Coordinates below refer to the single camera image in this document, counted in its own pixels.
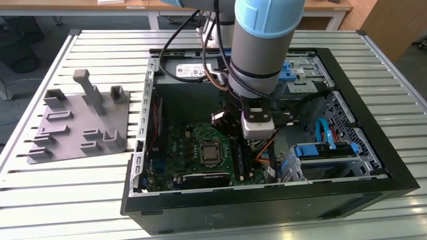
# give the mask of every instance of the white label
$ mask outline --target white label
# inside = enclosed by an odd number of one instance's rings
[[[145,9],[144,6],[126,6],[126,9]]]
[[[266,168],[266,173],[274,178],[276,177],[276,171],[272,169],[270,166]]]
[[[302,69],[300,69],[300,68],[292,69],[292,72],[293,72],[293,74],[302,74],[304,73]]]
[[[206,69],[212,71],[210,64],[206,64]],[[178,64],[176,66],[176,76],[180,78],[185,77],[201,77],[205,75],[202,64]]]
[[[334,7],[333,8],[334,11],[349,11],[348,7]]]

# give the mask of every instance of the slatted metal surface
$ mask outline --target slatted metal surface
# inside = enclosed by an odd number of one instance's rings
[[[148,237],[137,224],[120,215],[129,152],[26,164],[45,110],[45,89],[66,95],[81,93],[72,74],[88,69],[101,92],[121,85],[130,91],[126,149],[134,147],[149,48],[161,48],[170,31],[84,30],[69,36],[41,83],[33,102],[0,155],[0,239],[108,239]],[[184,31],[172,48],[198,48],[196,33]],[[332,221],[296,222],[185,235],[205,239],[385,239],[427,236],[427,115],[424,102],[385,63],[379,51],[350,31],[297,31],[290,47],[329,48],[373,114],[420,189],[388,199],[352,216]]]

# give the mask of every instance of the green circuit board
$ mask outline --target green circuit board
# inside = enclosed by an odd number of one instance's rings
[[[218,158],[214,164],[204,162],[202,148],[218,146]],[[173,176],[197,173],[228,173],[229,185],[262,184],[264,171],[253,169],[253,177],[234,178],[234,164],[229,139],[208,123],[172,125],[166,134],[166,159],[164,174],[154,175],[157,191],[173,190]]]

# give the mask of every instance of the blue cable on floor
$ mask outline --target blue cable on floor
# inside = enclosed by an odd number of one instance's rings
[[[5,126],[5,125],[13,124],[13,123],[17,123],[18,121],[20,121],[20,120],[10,121],[10,122],[6,122],[6,123],[1,123],[0,126]]]

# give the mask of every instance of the blue cable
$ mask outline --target blue cable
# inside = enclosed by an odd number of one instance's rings
[[[6,122],[6,123],[1,123],[0,126],[5,126],[5,125],[13,124],[13,123],[17,123],[18,121],[20,121],[20,120],[10,121],[10,122]]]
[[[320,125],[322,126],[325,141],[330,145],[330,149],[336,149],[336,145],[333,143],[332,131],[329,130],[328,122],[324,118],[317,118],[314,121],[314,138],[316,141],[321,142],[321,133],[320,133]]]

